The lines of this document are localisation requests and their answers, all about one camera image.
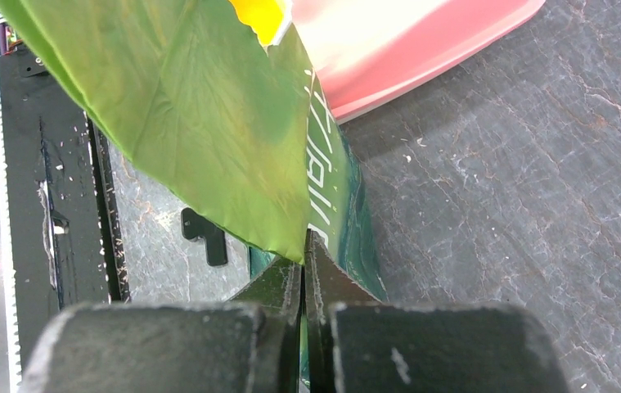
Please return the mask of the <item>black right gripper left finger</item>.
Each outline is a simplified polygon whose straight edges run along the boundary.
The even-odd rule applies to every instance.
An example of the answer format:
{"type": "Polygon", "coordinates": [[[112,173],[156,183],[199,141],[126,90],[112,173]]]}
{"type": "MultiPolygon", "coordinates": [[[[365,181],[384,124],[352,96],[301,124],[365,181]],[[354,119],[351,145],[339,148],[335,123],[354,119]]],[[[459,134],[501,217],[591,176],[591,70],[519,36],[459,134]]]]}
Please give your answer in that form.
{"type": "Polygon", "coordinates": [[[23,392],[296,392],[302,269],[276,260],[224,302],[77,305],[45,328],[23,392]]]}

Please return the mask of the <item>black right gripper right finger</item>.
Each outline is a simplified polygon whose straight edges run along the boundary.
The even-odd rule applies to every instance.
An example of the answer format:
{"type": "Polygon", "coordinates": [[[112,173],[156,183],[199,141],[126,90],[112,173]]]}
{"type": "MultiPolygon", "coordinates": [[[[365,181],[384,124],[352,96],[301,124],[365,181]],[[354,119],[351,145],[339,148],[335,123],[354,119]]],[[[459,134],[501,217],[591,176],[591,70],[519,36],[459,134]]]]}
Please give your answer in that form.
{"type": "Polygon", "coordinates": [[[505,302],[390,304],[305,242],[313,392],[566,392],[547,330],[505,302]]]}

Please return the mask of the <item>black bag clip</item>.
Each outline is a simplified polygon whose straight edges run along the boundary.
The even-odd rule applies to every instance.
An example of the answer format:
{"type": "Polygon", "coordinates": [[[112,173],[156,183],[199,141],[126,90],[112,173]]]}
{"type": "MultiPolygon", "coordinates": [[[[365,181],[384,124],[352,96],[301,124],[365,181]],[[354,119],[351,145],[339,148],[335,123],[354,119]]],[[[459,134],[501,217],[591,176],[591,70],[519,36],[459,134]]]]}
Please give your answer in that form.
{"type": "Polygon", "coordinates": [[[186,240],[205,242],[206,262],[209,266],[222,267],[228,263],[224,231],[190,207],[181,210],[181,230],[186,240]]]}

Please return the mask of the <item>green cat litter bag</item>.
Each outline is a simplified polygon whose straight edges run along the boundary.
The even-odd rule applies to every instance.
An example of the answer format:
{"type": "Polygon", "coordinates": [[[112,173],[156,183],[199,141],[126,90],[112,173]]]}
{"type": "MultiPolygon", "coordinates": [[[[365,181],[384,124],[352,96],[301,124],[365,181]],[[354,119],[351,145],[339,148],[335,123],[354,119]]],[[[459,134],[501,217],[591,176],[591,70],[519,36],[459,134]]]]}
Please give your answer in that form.
{"type": "Polygon", "coordinates": [[[229,1],[0,1],[0,12],[123,156],[251,250],[304,258],[307,230],[386,290],[360,165],[292,25],[229,1]]]}

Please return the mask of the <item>yellow plastic scoop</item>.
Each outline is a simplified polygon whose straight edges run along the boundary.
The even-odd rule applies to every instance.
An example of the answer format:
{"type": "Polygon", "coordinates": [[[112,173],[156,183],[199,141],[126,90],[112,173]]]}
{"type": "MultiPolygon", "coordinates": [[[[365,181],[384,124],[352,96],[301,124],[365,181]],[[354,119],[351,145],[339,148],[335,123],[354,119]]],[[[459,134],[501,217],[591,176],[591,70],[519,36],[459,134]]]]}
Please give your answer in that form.
{"type": "Polygon", "coordinates": [[[290,24],[288,1],[230,0],[241,23],[248,25],[263,47],[278,45],[290,24]]]}

